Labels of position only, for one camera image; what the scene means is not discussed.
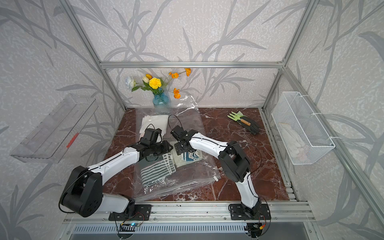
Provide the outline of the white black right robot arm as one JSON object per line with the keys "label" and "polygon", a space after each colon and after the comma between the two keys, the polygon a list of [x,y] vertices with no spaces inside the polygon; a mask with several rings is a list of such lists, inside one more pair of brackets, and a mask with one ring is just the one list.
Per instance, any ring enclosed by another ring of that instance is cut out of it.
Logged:
{"label": "white black right robot arm", "polygon": [[171,134],[178,141],[175,144],[178,155],[199,150],[217,158],[227,178],[236,183],[245,215],[253,219],[259,214],[262,202],[252,183],[250,161],[237,142],[217,141],[195,130],[187,132],[180,126]]}

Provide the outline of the green white striped towel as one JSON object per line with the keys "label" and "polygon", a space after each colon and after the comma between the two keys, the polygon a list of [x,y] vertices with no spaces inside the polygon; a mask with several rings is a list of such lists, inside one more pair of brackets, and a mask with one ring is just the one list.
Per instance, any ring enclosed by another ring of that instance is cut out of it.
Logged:
{"label": "green white striped towel", "polygon": [[175,172],[176,167],[172,155],[164,154],[160,160],[156,160],[153,164],[140,171],[142,184],[144,186],[152,186]]}

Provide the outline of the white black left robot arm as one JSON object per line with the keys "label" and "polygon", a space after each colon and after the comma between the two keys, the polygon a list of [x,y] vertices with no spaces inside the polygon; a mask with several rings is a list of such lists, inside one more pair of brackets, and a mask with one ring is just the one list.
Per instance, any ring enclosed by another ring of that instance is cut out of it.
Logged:
{"label": "white black left robot arm", "polygon": [[103,192],[104,184],[125,168],[148,156],[162,156],[173,149],[168,141],[150,144],[136,143],[118,154],[87,168],[74,168],[59,199],[59,207],[86,218],[94,213],[110,212],[131,216],[135,201],[130,197]]}

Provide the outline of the blue white striped towel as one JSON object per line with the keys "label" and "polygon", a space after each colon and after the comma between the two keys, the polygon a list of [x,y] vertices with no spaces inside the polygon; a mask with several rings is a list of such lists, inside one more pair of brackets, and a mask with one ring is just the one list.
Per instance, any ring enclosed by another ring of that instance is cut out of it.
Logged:
{"label": "blue white striped towel", "polygon": [[203,159],[202,151],[186,152],[182,154],[182,161],[186,164],[201,161]]}

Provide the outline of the cream towel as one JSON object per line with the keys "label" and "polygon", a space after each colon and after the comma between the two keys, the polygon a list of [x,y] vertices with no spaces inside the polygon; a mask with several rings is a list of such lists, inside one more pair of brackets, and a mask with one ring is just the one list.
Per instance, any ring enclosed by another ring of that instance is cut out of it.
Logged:
{"label": "cream towel", "polygon": [[172,156],[173,156],[173,159],[174,159],[174,163],[175,163],[177,168],[180,168],[182,166],[188,165],[188,164],[186,164],[186,163],[184,163],[182,161],[182,154],[181,155],[177,155],[177,152],[175,150],[172,150],[171,153],[172,153]]}

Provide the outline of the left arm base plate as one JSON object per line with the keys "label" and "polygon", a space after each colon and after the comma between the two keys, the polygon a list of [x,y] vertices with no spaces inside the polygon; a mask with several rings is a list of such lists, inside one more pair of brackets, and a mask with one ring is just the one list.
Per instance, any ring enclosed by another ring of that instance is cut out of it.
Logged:
{"label": "left arm base plate", "polygon": [[123,222],[123,221],[148,221],[150,218],[152,205],[131,205],[123,213],[112,212],[109,215],[109,221]]}

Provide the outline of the clear plastic vacuum bag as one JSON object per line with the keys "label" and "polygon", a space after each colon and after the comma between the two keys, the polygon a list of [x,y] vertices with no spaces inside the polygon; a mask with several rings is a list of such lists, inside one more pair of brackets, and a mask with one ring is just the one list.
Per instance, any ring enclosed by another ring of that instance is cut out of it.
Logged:
{"label": "clear plastic vacuum bag", "polygon": [[[171,135],[173,127],[205,133],[198,104],[192,96],[174,100],[164,107],[136,110],[136,140],[145,129],[161,129],[159,140],[171,146],[177,140]],[[167,195],[193,190],[221,179],[214,158],[200,150],[177,155],[169,153],[145,157],[134,165],[133,195],[138,201],[147,201]]]}

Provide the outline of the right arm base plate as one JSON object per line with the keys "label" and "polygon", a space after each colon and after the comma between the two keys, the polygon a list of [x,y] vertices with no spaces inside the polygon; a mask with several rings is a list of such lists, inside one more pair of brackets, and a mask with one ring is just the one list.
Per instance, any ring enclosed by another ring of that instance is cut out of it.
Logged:
{"label": "right arm base plate", "polygon": [[248,208],[243,204],[230,204],[228,210],[231,220],[271,220],[268,204],[257,204],[254,208]]}

